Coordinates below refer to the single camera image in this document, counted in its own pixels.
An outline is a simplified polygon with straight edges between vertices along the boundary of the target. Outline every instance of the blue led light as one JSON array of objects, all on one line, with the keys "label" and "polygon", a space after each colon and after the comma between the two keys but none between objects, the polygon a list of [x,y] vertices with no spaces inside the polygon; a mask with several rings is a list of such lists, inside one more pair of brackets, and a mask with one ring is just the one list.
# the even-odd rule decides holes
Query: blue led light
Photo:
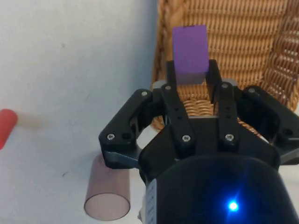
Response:
[{"label": "blue led light", "polygon": [[238,211],[239,206],[238,206],[238,204],[237,204],[236,202],[230,202],[230,203],[228,204],[228,208],[229,208],[229,210],[231,210],[231,211]]}]

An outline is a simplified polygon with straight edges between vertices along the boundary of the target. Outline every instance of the white surface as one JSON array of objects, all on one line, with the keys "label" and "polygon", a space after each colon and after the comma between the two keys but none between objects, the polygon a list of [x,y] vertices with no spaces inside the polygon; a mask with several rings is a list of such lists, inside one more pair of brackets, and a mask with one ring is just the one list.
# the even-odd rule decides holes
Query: white surface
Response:
[{"label": "white surface", "polygon": [[[19,115],[0,151],[1,224],[95,224],[83,210],[98,134],[150,84],[155,0],[0,0],[0,108]],[[140,144],[155,135],[147,129]],[[297,167],[280,169],[299,210]],[[137,224],[144,186],[131,171]]]}]

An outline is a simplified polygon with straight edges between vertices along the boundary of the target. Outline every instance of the red cylinder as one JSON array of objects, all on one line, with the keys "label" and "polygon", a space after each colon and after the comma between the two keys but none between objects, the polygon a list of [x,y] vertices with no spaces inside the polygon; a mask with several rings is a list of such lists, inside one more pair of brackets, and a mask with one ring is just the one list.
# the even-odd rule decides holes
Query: red cylinder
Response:
[{"label": "red cylinder", "polygon": [[11,131],[18,121],[16,113],[9,109],[0,111],[0,149],[5,145]]}]

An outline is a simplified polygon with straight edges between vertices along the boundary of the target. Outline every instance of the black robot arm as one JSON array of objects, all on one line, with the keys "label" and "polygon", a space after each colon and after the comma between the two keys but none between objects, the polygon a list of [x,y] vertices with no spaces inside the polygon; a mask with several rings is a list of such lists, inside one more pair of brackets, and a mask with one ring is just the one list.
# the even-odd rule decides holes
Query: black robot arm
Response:
[{"label": "black robot arm", "polygon": [[[217,62],[210,60],[206,82],[211,103],[214,104],[215,117],[188,118],[172,78],[173,62],[168,62],[167,67],[168,84],[153,91],[136,90],[101,132],[99,140],[108,167],[142,166],[141,161],[138,162],[141,149],[137,146],[136,139],[157,116],[163,117],[165,130],[145,149],[152,154],[157,151],[156,144],[165,144],[164,147],[172,148],[172,153],[169,154],[167,149],[161,149],[157,155],[152,155],[155,160],[173,159],[173,162],[174,159],[181,160],[196,154],[227,151],[262,159],[276,169],[280,164],[297,162],[299,118],[266,91],[258,86],[249,86],[242,91],[229,82],[223,82]],[[269,144],[244,130],[238,124],[238,118],[254,127]],[[197,128],[193,127],[193,123],[202,127],[206,125],[203,130],[205,132],[194,131]],[[203,136],[206,135],[213,135],[210,138],[214,141],[209,143],[203,140]],[[246,144],[255,145],[260,150],[255,152],[246,148]]]},{"label": "black robot arm", "polygon": [[[167,76],[137,90],[99,136],[106,166],[140,170],[145,223],[298,224],[278,168],[298,163],[299,118],[258,86],[223,82],[215,60],[206,77],[214,115],[188,117],[173,62]],[[136,139],[157,116],[165,127],[141,150]]]}]

